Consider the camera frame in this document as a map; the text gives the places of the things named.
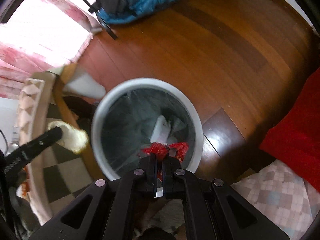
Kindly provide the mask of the checkered brown white bedspread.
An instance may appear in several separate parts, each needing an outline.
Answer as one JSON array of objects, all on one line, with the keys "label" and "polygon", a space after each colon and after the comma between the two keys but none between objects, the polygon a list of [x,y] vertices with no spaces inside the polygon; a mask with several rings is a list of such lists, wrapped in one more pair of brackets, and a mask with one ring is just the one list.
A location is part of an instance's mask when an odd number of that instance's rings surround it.
[{"label": "checkered brown white bedspread", "polygon": [[84,96],[104,94],[76,63],[25,80],[17,112],[24,222],[45,224],[102,175],[89,144],[93,106]]}]

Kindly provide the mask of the white torn toothpaste box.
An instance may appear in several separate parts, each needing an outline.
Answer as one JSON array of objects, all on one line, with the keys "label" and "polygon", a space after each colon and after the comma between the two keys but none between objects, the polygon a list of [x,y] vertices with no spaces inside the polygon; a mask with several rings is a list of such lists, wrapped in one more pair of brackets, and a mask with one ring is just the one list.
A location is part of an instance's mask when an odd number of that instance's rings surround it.
[{"label": "white torn toothpaste box", "polygon": [[154,126],[150,142],[159,142],[161,144],[165,144],[167,139],[169,138],[169,134],[171,131],[171,124],[163,115],[160,115],[157,118],[156,124]]}]

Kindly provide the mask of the red cushion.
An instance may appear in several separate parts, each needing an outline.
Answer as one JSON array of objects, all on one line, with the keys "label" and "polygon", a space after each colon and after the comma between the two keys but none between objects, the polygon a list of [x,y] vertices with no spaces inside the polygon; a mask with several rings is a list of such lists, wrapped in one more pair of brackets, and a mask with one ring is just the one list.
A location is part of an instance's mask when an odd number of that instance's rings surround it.
[{"label": "red cushion", "polygon": [[289,113],[259,148],[285,163],[319,191],[319,69],[307,79]]}]

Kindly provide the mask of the pastel checkered pillow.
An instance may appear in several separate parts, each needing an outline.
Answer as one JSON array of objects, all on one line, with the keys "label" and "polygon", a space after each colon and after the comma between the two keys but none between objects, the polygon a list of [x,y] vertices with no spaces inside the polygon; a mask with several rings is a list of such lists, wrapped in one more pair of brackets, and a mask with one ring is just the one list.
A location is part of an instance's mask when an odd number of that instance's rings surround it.
[{"label": "pastel checkered pillow", "polygon": [[319,192],[279,160],[232,188],[290,239],[300,239],[319,212]]}]

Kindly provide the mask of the pink floral curtain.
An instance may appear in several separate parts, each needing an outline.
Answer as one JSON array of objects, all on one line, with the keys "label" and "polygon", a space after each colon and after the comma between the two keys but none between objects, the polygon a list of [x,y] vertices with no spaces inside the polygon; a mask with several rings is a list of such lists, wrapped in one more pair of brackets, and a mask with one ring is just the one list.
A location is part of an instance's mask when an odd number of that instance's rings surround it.
[{"label": "pink floral curtain", "polygon": [[82,0],[23,0],[1,19],[1,97],[17,99],[35,72],[77,62],[101,30]]}]

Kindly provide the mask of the black chair frame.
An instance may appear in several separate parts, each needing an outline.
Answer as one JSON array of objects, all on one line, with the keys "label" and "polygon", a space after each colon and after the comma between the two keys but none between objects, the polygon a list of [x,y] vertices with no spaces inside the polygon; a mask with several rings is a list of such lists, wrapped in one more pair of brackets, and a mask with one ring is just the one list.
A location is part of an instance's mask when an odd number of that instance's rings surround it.
[{"label": "black chair frame", "polygon": [[93,5],[89,3],[87,0],[82,0],[88,7],[89,7],[89,12],[90,13],[95,13],[97,16],[98,22],[100,25],[106,30],[106,32],[114,39],[116,40],[118,37],[117,35],[113,32],[113,30],[108,26],[108,24],[98,15],[99,10],[95,8]]}]

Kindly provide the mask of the red candy wrapper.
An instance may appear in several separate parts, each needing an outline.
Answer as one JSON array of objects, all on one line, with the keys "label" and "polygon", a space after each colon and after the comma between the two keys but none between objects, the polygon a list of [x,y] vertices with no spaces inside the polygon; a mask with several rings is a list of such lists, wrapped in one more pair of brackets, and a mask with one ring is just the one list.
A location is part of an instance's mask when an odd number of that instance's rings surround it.
[{"label": "red candy wrapper", "polygon": [[189,145],[187,142],[177,142],[170,145],[153,142],[150,147],[143,148],[142,152],[148,155],[155,154],[159,161],[162,161],[168,155],[182,163],[188,150]]}]

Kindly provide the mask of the white round trash bin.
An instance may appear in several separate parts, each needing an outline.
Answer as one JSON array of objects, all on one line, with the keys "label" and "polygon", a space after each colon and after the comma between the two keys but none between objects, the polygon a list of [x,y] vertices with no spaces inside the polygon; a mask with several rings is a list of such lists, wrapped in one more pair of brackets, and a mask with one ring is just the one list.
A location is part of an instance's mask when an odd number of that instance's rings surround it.
[{"label": "white round trash bin", "polygon": [[161,80],[138,78],[110,90],[99,103],[92,122],[95,159],[109,180],[137,168],[142,149],[151,145],[157,119],[164,117],[171,143],[186,142],[189,149],[181,166],[195,172],[203,150],[203,129],[191,101]]}]

